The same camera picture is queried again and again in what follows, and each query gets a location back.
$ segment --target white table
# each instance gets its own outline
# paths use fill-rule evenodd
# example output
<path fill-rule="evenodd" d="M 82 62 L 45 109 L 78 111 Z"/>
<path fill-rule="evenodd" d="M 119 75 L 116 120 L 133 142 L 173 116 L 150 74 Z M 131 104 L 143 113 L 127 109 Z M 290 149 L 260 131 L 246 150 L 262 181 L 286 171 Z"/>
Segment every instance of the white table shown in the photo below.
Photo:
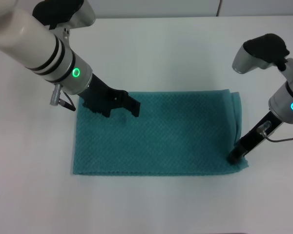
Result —
<path fill-rule="evenodd" d="M 245 134 L 285 81 L 274 68 L 231 68 L 242 43 L 265 33 L 293 57 L 293 16 L 98 19 L 70 41 L 113 88 L 239 91 Z M 50 106 L 52 90 L 0 53 L 0 234 L 293 234 L 293 141 L 264 142 L 233 175 L 72 175 L 76 113 Z M 293 125 L 272 136 L 285 137 Z"/>

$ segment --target black cable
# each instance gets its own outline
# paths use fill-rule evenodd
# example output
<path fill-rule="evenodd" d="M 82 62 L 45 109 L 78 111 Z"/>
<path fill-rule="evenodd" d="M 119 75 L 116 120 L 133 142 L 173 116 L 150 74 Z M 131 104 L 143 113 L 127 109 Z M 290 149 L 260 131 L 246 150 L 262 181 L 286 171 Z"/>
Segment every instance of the black cable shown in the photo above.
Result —
<path fill-rule="evenodd" d="M 66 92 L 64 92 L 64 91 L 63 91 L 63 93 L 65 94 L 65 96 L 66 96 L 67 99 L 69 100 L 70 104 L 75 108 L 75 105 L 74 105 L 72 99 L 69 97 L 69 95 L 68 95 Z"/>
<path fill-rule="evenodd" d="M 282 139 L 282 140 L 271 140 L 268 138 L 268 136 L 265 134 L 263 136 L 266 140 L 270 141 L 270 142 L 273 142 L 273 143 L 278 143 L 278 142 L 283 142 L 283 141 L 290 141 L 290 140 L 293 140 L 293 138 L 287 138 L 287 139 Z"/>

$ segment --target textured fabric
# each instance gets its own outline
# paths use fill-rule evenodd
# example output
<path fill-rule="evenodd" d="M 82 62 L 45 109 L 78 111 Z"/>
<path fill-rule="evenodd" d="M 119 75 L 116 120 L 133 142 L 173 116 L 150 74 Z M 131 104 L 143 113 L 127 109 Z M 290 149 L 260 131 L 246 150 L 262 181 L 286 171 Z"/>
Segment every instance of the textured fabric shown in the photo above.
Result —
<path fill-rule="evenodd" d="M 77 115 L 73 173 L 107 176 L 203 176 L 247 167 L 226 161 L 241 134 L 241 102 L 229 90 L 130 93 L 140 116 L 111 117 L 82 106 Z"/>

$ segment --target green led ring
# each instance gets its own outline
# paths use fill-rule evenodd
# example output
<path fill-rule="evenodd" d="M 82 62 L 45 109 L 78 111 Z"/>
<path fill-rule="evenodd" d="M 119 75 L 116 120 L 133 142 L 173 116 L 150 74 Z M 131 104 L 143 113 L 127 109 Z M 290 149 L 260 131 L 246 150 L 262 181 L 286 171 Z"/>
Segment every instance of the green led ring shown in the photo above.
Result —
<path fill-rule="evenodd" d="M 73 77 L 78 77 L 80 75 L 79 68 L 74 68 L 72 75 L 73 75 Z"/>

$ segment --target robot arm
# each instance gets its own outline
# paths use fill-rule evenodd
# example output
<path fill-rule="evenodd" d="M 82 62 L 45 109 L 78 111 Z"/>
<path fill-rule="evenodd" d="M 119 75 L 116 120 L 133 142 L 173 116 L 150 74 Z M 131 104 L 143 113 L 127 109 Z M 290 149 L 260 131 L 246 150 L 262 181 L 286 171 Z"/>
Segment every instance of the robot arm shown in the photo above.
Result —
<path fill-rule="evenodd" d="M 60 100 L 62 89 L 79 95 L 85 107 L 105 117 L 112 109 L 122 107 L 139 116 L 139 102 L 126 91 L 108 87 L 70 48 L 70 29 L 90 26 L 95 21 L 87 0 L 46 0 L 35 7 L 33 16 L 15 9 L 16 3 L 0 0 L 0 50 L 55 85 L 51 105 L 69 108 Z"/>
<path fill-rule="evenodd" d="M 268 114 L 231 151 L 228 157 L 230 163 L 238 163 L 265 139 L 271 142 L 293 140 L 275 141 L 268 138 L 283 122 L 293 124 L 293 58 L 285 58 L 289 53 L 283 39 L 275 34 L 248 40 L 239 49 L 232 64 L 236 72 L 244 74 L 256 68 L 267 69 L 274 65 L 287 81 L 269 99 Z"/>

